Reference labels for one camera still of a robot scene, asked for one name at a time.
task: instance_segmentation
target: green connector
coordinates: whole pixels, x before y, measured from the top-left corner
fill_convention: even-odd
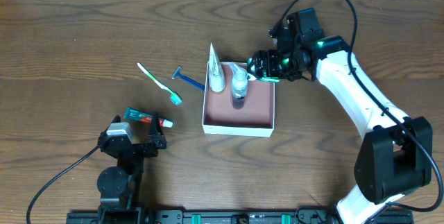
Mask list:
[[[191,216],[191,224],[200,224],[200,214],[193,214]]]
[[[289,214],[282,215],[282,224],[291,224],[291,216]]]
[[[279,78],[268,77],[268,76],[266,76],[266,71],[264,71],[264,75],[262,76],[262,78],[259,79],[259,81],[261,81],[261,82],[269,82],[269,83],[278,83],[279,82]]]

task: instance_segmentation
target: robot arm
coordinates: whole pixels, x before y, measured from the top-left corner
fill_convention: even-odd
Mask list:
[[[407,114],[394,106],[370,78],[367,77],[358,65],[354,54],[352,54],[352,65],[370,92],[372,92],[380,102],[385,104],[398,120],[403,122],[403,118],[407,117]],[[323,60],[319,60],[316,77],[319,82],[326,86],[336,99],[338,99],[348,116],[353,120],[362,139],[367,132],[373,131],[375,126],[387,128],[395,125],[391,119],[382,114],[381,109],[362,90],[353,76],[351,76],[347,63],[347,52],[338,51],[328,54],[327,58]]]
[[[353,120],[363,143],[355,164],[357,185],[336,206],[341,221],[365,223],[391,202],[429,184],[431,164],[426,155],[384,112],[388,110],[431,155],[432,127],[427,120],[410,119],[394,106],[367,77],[352,53],[349,62],[350,47],[337,35],[324,35],[313,8],[289,15],[287,24],[288,27],[276,24],[269,31],[277,49],[256,52],[247,70],[251,80],[276,83],[284,78],[318,79]],[[385,111],[364,91],[352,70]],[[304,71],[311,74],[311,79],[303,76]],[[393,152],[394,144],[401,150]]]
[[[352,65],[372,94],[375,95],[380,102],[384,102],[393,115],[400,121],[403,121],[403,118],[407,117],[407,115],[394,106],[394,104],[378,90],[358,65],[354,54],[352,54]],[[350,68],[347,63],[347,52],[339,51],[327,55],[327,58],[324,60],[319,60],[316,77],[319,79],[319,82],[326,86],[338,99],[339,103],[353,120],[353,123],[355,123],[362,139],[367,132],[372,132],[375,126],[387,128],[395,125],[388,117],[382,116],[381,109],[376,106],[350,75]],[[383,203],[375,204],[367,200],[359,187],[355,185],[352,191],[338,202],[336,208],[341,220],[345,224],[364,223],[368,218],[383,208],[386,202],[396,201],[401,197],[403,197],[403,194],[398,194],[390,197]]]

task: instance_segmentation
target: toothpaste tube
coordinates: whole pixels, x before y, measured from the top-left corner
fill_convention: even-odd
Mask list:
[[[151,120],[153,119],[153,116],[147,113],[140,112],[139,110],[135,110],[131,107],[127,107],[125,116],[123,118],[129,120],[141,121],[144,123],[150,123]],[[159,123],[162,127],[167,127],[167,128],[173,127],[173,122],[166,119],[159,118]]]

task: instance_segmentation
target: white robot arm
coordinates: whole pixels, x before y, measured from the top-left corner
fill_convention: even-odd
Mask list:
[[[407,114],[394,106],[390,100],[375,86],[369,77],[358,65],[355,55],[352,54],[352,65],[356,69],[357,75],[371,93],[400,121],[403,121]],[[382,110],[372,101],[372,99],[362,90],[360,85],[350,74],[347,62],[347,52],[338,51],[327,55],[326,59],[319,60],[316,77],[319,82],[326,86],[339,103],[346,110],[347,114],[355,123],[361,138],[367,132],[373,131],[375,126],[383,128],[394,126],[395,123],[388,117],[383,116]],[[390,197],[386,202],[393,202],[403,197],[403,194]],[[368,201],[361,190],[355,185],[352,191],[336,206],[338,214],[344,224],[364,223],[373,214],[385,206],[385,203],[375,205]]]

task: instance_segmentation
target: toothpaste cap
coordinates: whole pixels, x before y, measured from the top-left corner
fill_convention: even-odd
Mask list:
[[[166,128],[172,128],[173,127],[173,122],[172,121],[168,121],[168,120],[164,120],[164,127]]]

